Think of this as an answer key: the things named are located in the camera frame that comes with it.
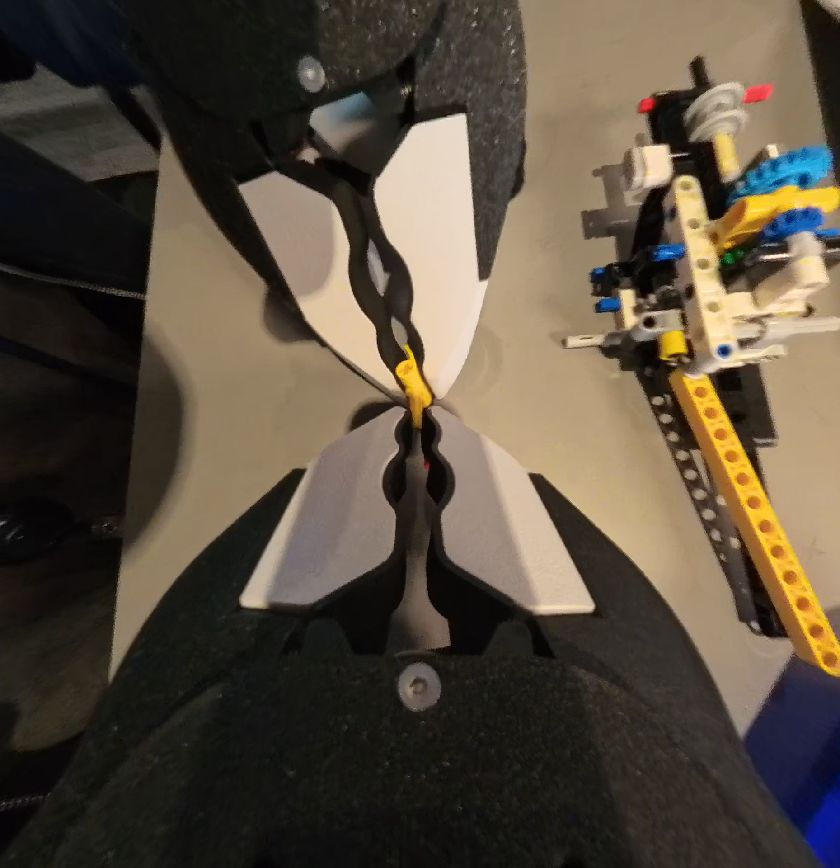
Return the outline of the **navy zip jacket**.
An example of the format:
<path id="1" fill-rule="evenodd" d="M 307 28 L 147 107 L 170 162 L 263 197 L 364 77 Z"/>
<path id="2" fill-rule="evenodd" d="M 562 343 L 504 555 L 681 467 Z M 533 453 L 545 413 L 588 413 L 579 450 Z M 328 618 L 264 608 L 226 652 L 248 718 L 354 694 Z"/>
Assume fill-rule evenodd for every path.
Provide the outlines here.
<path id="1" fill-rule="evenodd" d="M 160 131 L 128 48 L 122 2 L 0 2 L 0 273 L 85 292 L 140 363 Z M 32 753 L 0 742 L 0 863 L 87 724 Z"/>

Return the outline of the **partly built lego vehicle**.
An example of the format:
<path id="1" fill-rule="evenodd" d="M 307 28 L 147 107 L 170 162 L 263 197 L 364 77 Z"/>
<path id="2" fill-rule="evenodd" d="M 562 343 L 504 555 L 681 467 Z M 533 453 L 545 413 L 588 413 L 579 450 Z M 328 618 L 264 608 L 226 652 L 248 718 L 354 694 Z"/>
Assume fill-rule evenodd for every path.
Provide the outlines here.
<path id="1" fill-rule="evenodd" d="M 604 231 L 632 229 L 619 259 L 589 275 L 611 330 L 567 338 L 633 373 L 728 582 L 737 619 L 788 639 L 795 656 L 840 678 L 840 640 L 776 514 L 759 450 L 778 436 L 762 367 L 788 343 L 840 331 L 815 298 L 840 264 L 835 158 L 824 145 L 737 152 L 748 110 L 771 84 L 690 84 L 639 103 L 648 138 L 618 167 L 638 200 Z"/>

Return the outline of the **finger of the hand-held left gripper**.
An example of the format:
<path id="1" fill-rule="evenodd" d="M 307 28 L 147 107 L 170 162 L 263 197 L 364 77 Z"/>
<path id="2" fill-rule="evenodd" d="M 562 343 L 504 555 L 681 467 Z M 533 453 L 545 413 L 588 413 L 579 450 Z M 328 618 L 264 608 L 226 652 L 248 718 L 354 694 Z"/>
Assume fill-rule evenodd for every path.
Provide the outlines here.
<path id="1" fill-rule="evenodd" d="M 488 287 L 479 276 L 467 115 L 412 126 L 377 177 L 373 198 L 411 278 L 423 374 L 444 398 L 468 358 Z"/>
<path id="2" fill-rule="evenodd" d="M 240 183 L 239 193 L 310 330 L 379 391 L 404 400 L 394 368 L 407 357 L 384 273 L 370 264 L 360 192 L 327 168 L 283 168 Z"/>

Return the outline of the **blue plastic bin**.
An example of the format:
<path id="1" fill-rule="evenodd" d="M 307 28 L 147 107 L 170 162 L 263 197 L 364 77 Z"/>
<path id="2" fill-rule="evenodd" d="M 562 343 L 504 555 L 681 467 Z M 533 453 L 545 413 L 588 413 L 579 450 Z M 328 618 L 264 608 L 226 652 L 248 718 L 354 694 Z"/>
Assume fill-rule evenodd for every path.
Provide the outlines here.
<path id="1" fill-rule="evenodd" d="M 819 861 L 840 867 L 840 678 L 791 658 L 744 742 Z"/>

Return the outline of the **yellow lego connector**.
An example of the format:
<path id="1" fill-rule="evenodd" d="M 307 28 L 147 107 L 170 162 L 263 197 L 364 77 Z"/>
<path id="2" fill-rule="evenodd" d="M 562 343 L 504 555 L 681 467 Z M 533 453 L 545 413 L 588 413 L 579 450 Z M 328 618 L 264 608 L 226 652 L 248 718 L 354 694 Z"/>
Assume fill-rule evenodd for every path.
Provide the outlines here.
<path id="1" fill-rule="evenodd" d="M 395 375 L 403 386 L 411 411 L 422 413 L 431 405 L 432 393 L 409 344 L 404 344 L 404 353 L 404 360 L 395 367 Z"/>

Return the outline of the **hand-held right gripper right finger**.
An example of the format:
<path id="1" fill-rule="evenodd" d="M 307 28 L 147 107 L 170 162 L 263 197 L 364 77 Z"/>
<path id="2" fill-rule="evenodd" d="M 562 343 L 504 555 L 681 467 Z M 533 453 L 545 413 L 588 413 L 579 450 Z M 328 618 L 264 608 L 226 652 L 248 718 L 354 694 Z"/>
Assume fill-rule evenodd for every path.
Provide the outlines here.
<path id="1" fill-rule="evenodd" d="M 428 461 L 443 472 L 444 564 L 531 615 L 593 613 L 595 602 L 528 470 L 447 410 L 432 407 L 427 420 Z"/>

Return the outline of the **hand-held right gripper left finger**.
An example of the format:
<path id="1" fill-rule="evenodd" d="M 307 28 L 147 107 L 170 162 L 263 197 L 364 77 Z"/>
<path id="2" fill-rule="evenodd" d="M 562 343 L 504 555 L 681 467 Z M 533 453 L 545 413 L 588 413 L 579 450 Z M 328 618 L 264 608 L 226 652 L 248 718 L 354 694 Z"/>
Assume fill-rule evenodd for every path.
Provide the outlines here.
<path id="1" fill-rule="evenodd" d="M 408 412 L 389 407 L 306 468 L 252 570 L 245 609 L 309 610 L 396 552 Z"/>

